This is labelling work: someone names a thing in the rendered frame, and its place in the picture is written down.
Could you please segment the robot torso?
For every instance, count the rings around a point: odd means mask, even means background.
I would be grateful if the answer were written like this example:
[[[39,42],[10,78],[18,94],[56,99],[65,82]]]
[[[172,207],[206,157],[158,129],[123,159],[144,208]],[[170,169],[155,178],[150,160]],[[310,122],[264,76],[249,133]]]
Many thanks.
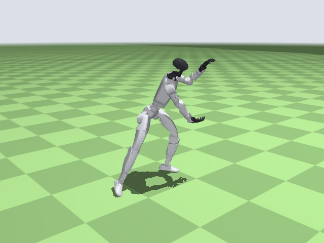
[[[150,119],[154,118],[158,114],[160,108],[164,108],[170,100],[169,95],[165,92],[165,84],[171,83],[174,86],[175,90],[177,89],[178,79],[177,77],[176,77],[177,79],[176,81],[174,81],[174,79],[175,79],[174,77],[173,79],[168,79],[166,73],[157,89],[153,103],[146,106],[143,109],[142,112],[147,111],[148,116],[150,116]]]

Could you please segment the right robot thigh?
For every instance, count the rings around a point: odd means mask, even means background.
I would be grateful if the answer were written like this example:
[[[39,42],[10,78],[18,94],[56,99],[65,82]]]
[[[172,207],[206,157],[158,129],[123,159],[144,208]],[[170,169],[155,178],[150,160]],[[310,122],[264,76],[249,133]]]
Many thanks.
[[[136,151],[138,156],[140,148],[144,142],[146,135],[148,134],[150,127],[150,116],[148,116],[147,111],[144,111],[137,116],[137,123],[139,125],[136,127],[136,134],[132,146],[132,152]]]

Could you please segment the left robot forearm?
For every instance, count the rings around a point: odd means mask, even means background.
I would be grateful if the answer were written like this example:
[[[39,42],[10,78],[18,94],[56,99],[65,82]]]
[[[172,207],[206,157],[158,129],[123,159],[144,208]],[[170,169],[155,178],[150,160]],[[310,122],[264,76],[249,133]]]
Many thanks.
[[[191,79],[197,80],[197,78],[200,77],[204,71],[205,70],[202,70],[202,72],[199,72],[199,70],[197,70],[195,73],[193,73],[192,75],[190,75]]]

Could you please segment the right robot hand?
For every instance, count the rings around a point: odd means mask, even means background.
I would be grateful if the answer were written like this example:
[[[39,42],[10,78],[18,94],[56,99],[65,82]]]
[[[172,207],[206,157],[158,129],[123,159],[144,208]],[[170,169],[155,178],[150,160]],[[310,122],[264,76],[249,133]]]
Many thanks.
[[[198,123],[198,122],[201,122],[201,121],[204,121],[205,117],[200,117],[200,119],[198,118],[195,118],[195,117],[191,117],[191,120],[194,121],[192,123]]]

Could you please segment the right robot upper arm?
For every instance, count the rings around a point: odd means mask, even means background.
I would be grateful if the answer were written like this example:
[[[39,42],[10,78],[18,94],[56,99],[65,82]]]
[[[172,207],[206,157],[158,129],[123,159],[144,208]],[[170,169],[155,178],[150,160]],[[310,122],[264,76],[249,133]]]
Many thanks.
[[[175,106],[177,108],[178,108],[179,104],[181,104],[181,103],[184,104],[184,101],[179,100],[176,90],[171,83],[165,84],[165,92],[169,95],[169,97],[172,99],[173,103],[175,104]]]

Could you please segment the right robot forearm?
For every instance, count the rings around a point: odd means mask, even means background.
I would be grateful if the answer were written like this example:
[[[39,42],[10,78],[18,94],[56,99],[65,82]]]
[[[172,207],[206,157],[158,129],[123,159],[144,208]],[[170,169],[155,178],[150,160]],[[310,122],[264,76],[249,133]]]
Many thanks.
[[[191,117],[193,117],[193,116],[191,116],[191,114],[189,113],[189,111],[187,110],[187,108],[185,107],[185,105],[183,103],[179,104],[178,108],[179,108],[180,113],[183,114],[184,118],[187,119],[187,121],[189,123],[194,122],[191,120]]]

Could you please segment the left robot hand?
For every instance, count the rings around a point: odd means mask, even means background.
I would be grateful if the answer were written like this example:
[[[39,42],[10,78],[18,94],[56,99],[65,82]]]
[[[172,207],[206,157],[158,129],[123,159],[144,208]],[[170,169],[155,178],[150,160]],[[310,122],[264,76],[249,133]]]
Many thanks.
[[[210,61],[211,62],[214,62],[215,61],[215,59],[209,59],[209,60],[207,60],[207,61],[205,61],[201,66],[200,66],[200,68],[198,69],[199,70],[199,72],[202,72],[202,70],[205,70],[207,67],[207,65],[210,63]]]

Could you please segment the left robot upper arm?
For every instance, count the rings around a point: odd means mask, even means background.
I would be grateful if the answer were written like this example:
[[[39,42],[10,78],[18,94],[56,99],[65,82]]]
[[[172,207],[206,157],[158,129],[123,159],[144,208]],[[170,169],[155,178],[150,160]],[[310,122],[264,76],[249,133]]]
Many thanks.
[[[181,75],[180,77],[177,76],[177,79],[178,79],[179,82],[187,84],[188,86],[193,84],[193,79],[191,79],[190,76],[185,78],[183,75]]]

